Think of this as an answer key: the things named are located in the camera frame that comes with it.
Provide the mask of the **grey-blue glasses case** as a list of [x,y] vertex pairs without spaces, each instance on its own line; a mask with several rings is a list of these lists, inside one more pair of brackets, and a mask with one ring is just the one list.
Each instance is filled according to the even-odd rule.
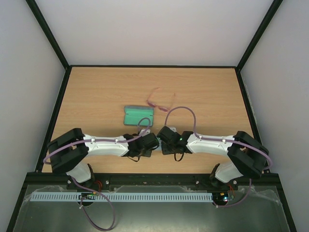
[[126,126],[153,126],[154,109],[147,106],[124,106],[124,125]]

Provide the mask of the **pink sunglasses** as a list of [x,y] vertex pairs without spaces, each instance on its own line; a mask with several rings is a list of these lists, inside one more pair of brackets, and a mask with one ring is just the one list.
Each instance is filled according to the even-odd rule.
[[167,93],[165,93],[161,91],[159,87],[156,87],[152,89],[148,95],[146,104],[152,108],[156,108],[162,112],[167,113],[172,109],[175,98],[175,92],[167,91]]

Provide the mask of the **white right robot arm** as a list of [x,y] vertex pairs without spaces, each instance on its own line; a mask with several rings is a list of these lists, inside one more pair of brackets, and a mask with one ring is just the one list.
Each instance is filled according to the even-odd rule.
[[179,134],[164,126],[157,137],[164,155],[209,153],[229,158],[226,163],[216,164],[210,174],[209,182],[215,189],[242,176],[258,179],[271,164],[269,151],[244,131],[234,136],[206,136],[193,131]]

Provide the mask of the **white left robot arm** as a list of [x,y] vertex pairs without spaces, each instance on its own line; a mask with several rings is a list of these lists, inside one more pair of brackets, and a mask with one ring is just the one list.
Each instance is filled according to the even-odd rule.
[[150,157],[160,143],[149,129],[138,134],[124,134],[118,137],[96,137],[84,134],[80,128],[51,141],[44,164],[52,167],[55,174],[66,174],[84,187],[90,187],[96,180],[90,164],[83,162],[91,156],[117,156],[130,159]]

